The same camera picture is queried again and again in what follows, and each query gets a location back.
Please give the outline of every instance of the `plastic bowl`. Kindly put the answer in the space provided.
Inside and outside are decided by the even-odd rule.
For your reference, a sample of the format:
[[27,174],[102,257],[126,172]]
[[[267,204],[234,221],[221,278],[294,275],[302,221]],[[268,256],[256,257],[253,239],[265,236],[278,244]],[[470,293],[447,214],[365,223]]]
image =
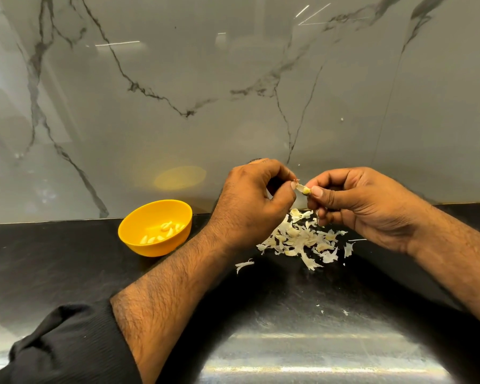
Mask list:
[[[145,235],[150,237],[158,226],[169,221],[184,225],[184,228],[162,241],[140,244]],[[129,213],[119,225],[118,235],[135,253],[154,258],[164,256],[183,244],[191,227],[192,208],[185,202],[166,199],[148,203]]]

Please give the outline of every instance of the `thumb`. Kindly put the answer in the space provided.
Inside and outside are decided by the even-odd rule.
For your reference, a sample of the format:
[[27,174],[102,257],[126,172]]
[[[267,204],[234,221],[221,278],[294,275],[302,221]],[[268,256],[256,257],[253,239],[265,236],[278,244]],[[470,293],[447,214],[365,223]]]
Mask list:
[[353,210],[359,206],[359,192],[357,188],[334,191],[318,186],[311,188],[311,197],[320,205],[334,210]]
[[286,181],[277,189],[270,202],[272,207],[274,207],[274,211],[286,214],[290,211],[296,198],[297,195],[292,189],[291,181]]

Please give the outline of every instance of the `hand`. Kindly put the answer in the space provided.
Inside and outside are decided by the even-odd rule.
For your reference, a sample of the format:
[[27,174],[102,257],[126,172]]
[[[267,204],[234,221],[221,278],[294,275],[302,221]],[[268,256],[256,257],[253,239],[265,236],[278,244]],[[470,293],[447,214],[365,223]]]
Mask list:
[[[267,185],[272,178],[283,184],[269,199]],[[281,162],[260,159],[233,168],[217,206],[206,226],[229,249],[242,250],[266,240],[286,216],[296,195],[295,174]]]
[[319,225],[342,224],[387,249],[409,252],[436,209],[371,168],[340,168],[310,180],[307,206]]

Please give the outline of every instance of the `white marble wall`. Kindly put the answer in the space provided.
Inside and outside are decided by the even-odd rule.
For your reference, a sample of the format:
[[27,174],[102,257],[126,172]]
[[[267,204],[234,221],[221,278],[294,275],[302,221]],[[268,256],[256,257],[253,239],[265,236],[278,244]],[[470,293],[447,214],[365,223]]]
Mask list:
[[0,223],[210,211],[265,156],[480,201],[480,0],[0,0]]

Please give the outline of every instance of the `fingernail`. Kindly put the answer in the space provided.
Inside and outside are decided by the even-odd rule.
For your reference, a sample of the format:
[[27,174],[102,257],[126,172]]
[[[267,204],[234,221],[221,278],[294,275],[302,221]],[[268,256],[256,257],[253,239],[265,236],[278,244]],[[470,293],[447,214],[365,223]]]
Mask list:
[[323,190],[322,190],[320,187],[318,187],[318,186],[313,186],[313,187],[311,188],[311,193],[312,193],[315,197],[320,198],[320,197],[322,196],[322,194],[323,194]]

